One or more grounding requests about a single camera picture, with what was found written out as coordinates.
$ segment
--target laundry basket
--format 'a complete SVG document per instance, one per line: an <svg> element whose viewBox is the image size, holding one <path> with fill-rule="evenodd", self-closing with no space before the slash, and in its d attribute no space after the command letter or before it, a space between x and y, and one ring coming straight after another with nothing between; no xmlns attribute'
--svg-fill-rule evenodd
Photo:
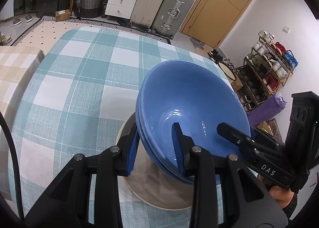
<svg viewBox="0 0 319 228"><path fill-rule="evenodd" d="M80 17L94 18L101 14L103 0L80 0Z"/></svg>

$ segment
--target finger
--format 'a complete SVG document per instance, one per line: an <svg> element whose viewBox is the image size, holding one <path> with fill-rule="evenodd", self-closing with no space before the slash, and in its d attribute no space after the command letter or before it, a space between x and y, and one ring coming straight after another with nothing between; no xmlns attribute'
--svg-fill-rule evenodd
<svg viewBox="0 0 319 228"><path fill-rule="evenodd" d="M263 183L264 184L264 181L265 181L265 178L263 177L263 176L261 176L261 175L257 175L257 179L261 182L261 183Z"/></svg>
<svg viewBox="0 0 319 228"><path fill-rule="evenodd" d="M274 199L277 200L277 203L281 208L285 208L287 205L289 205L294 194L291 192L290 188L283 189L278 186L273 186L269 190L269 193Z"/></svg>

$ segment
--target purple bag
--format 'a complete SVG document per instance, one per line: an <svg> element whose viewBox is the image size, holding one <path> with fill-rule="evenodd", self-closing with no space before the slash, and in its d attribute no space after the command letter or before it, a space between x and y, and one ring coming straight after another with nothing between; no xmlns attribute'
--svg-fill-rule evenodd
<svg viewBox="0 0 319 228"><path fill-rule="evenodd" d="M248 113L249 125L256 127L260 123L274 118L275 115L286 107L286 103L281 94L269 97L264 103Z"/></svg>

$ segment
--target gray aluminum suitcase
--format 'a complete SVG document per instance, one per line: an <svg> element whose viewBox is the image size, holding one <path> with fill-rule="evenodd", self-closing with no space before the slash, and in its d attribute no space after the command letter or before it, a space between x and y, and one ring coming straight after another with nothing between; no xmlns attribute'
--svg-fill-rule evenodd
<svg viewBox="0 0 319 228"><path fill-rule="evenodd" d="M173 39L195 0L163 0L152 25L152 33Z"/></svg>
<svg viewBox="0 0 319 228"><path fill-rule="evenodd" d="M162 1L163 0L136 0L130 21L150 27Z"/></svg>

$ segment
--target door frame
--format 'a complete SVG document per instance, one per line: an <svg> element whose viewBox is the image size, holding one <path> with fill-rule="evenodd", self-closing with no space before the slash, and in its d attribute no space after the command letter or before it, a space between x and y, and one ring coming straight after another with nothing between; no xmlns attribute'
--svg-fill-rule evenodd
<svg viewBox="0 0 319 228"><path fill-rule="evenodd" d="M192 17L194 11L196 10L198 4L200 3L201 0L195 0L194 5L192 6L192 8L190 9L189 13L187 14L183 24L181 25L181 32L183 34L188 33L188 30L186 29L186 25L188 23L188 21L190 20L190 18ZM221 38L220 42L218 43L218 45L214 48L218 48L220 46L220 44L223 42L223 40L226 38L226 36L229 34L229 32L232 30L232 28L234 27L234 25L238 22L238 20L240 19L240 17L242 16L242 14L245 12L245 10L247 9L247 7L249 6L249 4L251 3L252 0L249 0L246 4L246 6L244 7L244 9L242 10L242 12L239 14L239 16L236 18L236 20L234 21L234 23L230 26L230 28L227 30L227 32L224 34L224 36Z"/></svg>

